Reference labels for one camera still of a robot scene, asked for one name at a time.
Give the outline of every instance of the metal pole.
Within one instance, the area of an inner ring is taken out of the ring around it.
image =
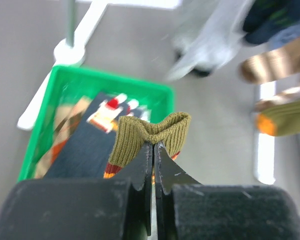
[[[76,0],[65,0],[66,5],[66,36],[65,43],[73,48],[76,25]]]

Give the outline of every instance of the drying rack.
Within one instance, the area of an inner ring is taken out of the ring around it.
[[[109,2],[107,0],[94,0],[81,22],[76,25],[76,0],[64,0],[66,14],[66,36],[53,51],[55,65],[80,66],[85,61],[86,44],[94,33],[100,19],[103,17]],[[37,120],[43,97],[47,88],[51,72],[43,80],[38,91],[32,98],[28,107],[18,120],[19,129],[30,131]],[[270,82],[256,88],[256,101],[271,97],[276,92],[276,83]],[[254,176],[263,184],[272,185],[275,182],[275,138],[266,134],[254,133]]]

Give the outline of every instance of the striped brown sock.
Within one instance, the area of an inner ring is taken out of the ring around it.
[[[300,37],[281,48],[250,57],[241,65],[245,80],[264,84],[300,73]]]

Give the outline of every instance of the green bin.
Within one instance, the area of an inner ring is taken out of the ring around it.
[[[151,110],[151,123],[161,122],[174,111],[174,92],[166,85],[99,72],[87,68],[55,66],[34,125],[18,181],[31,179],[39,159],[53,141],[53,125],[59,105],[75,104],[82,96],[93,99],[100,91],[125,93]]]

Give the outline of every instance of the gray surface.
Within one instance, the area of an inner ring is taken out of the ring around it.
[[[53,49],[64,37],[59,1],[0,0],[0,205],[14,185],[29,133],[16,123],[53,64]],[[82,16],[87,9],[81,4]],[[173,13],[110,7],[87,45],[89,67],[162,81],[173,65],[167,34]],[[259,184],[252,175],[253,86],[238,76],[238,64],[263,46],[243,48],[205,79],[191,75],[173,83],[176,110],[192,115],[177,162],[203,184]],[[279,88],[291,85],[291,79]],[[300,212],[300,158],[296,138],[276,140],[276,185],[287,190]]]

